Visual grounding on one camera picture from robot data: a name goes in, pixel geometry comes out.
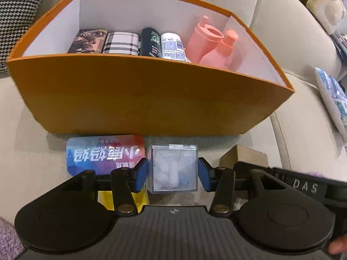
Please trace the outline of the person's right hand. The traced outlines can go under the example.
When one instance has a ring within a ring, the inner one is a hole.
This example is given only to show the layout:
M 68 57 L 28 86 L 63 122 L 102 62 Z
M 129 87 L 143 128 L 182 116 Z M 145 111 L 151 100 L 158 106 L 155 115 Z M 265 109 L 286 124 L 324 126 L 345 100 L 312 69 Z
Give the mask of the person's right hand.
M 337 255 L 347 251 L 347 235 L 342 235 L 333 240 L 328 246 L 330 255 Z

